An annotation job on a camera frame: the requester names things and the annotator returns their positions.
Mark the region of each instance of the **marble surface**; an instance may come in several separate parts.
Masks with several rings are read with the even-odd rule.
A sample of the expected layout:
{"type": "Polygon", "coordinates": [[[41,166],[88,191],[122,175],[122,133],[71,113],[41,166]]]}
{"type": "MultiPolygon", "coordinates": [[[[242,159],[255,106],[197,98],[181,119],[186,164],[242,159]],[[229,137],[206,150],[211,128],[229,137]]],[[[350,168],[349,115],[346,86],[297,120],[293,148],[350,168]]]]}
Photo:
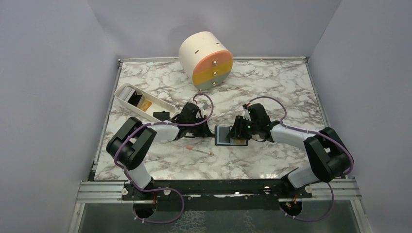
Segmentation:
{"type": "MultiPolygon", "coordinates": [[[[118,86],[131,83],[152,95],[176,106],[178,112],[197,93],[178,61],[123,63],[118,86]]],[[[303,61],[235,61],[226,81],[205,91],[215,104],[209,120],[212,132],[215,125],[231,126],[235,116],[242,113],[241,105],[257,96],[278,98],[288,110],[285,123],[305,128],[322,129],[324,122],[303,61]]],[[[198,101],[206,102],[199,97],[198,101]]],[[[265,107],[271,120],[283,115],[281,107],[272,100],[257,100],[265,107]]],[[[95,180],[125,180],[105,151],[107,142],[127,118],[137,115],[114,100],[95,180]]],[[[280,143],[255,142],[247,147],[215,146],[213,138],[182,138],[177,141],[153,143],[144,160],[155,179],[255,179],[280,178],[293,169],[308,163],[306,153],[280,143]],[[212,151],[206,155],[186,149],[186,146],[212,151]]]]}

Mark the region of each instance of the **smartphone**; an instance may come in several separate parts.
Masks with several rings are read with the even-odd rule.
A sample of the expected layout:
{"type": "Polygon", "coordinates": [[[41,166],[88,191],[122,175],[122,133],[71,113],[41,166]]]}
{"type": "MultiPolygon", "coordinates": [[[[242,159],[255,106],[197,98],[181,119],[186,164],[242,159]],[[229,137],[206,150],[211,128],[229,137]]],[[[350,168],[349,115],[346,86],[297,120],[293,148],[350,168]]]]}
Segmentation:
{"type": "Polygon", "coordinates": [[[216,146],[247,146],[248,140],[227,138],[232,127],[230,126],[215,126],[215,145],[216,146]]]}

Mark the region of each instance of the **small box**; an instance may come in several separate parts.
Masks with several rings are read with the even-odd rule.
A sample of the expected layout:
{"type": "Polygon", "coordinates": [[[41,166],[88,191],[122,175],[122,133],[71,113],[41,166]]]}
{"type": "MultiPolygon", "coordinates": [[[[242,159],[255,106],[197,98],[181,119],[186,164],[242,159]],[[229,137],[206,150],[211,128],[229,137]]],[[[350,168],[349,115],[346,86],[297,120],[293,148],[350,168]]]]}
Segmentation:
{"type": "Polygon", "coordinates": [[[187,38],[179,49],[179,61],[198,90],[221,84],[233,66],[233,56],[211,32],[187,38]]]}

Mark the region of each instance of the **white plastic basket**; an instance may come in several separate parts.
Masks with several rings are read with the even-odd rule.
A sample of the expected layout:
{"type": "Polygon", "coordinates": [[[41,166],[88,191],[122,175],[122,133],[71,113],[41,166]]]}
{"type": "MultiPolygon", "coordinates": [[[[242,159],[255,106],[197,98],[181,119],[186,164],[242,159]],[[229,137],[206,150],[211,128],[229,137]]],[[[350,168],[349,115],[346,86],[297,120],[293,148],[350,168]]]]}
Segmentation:
{"type": "Polygon", "coordinates": [[[154,112],[162,112],[162,111],[169,112],[170,117],[173,117],[176,114],[176,107],[175,106],[173,106],[173,105],[171,105],[171,104],[169,104],[169,103],[167,103],[167,102],[165,102],[161,99],[158,99],[158,98],[150,95],[149,93],[137,88],[136,86],[134,86],[130,83],[124,83],[123,85],[121,85],[115,91],[115,98],[119,101],[121,106],[137,113],[139,116],[142,116],[142,117],[148,119],[151,122],[160,122],[159,119],[153,117],[154,112]],[[129,104],[128,102],[120,99],[119,98],[120,93],[127,86],[132,87],[133,89],[135,89],[138,94],[142,94],[146,100],[152,102],[152,105],[150,105],[150,107],[146,111],[143,111],[143,110],[129,104]]]}

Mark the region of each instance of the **pen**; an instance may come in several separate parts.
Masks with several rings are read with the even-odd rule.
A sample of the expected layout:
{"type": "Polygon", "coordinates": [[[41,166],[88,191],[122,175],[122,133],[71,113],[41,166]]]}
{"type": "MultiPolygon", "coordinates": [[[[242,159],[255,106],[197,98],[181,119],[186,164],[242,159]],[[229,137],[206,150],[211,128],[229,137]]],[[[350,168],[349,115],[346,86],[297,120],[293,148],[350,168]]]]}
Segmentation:
{"type": "Polygon", "coordinates": [[[186,149],[197,151],[197,152],[203,153],[203,154],[213,155],[213,152],[207,152],[207,151],[204,151],[204,150],[199,150],[199,149],[193,148],[191,146],[186,146],[186,149]]]}

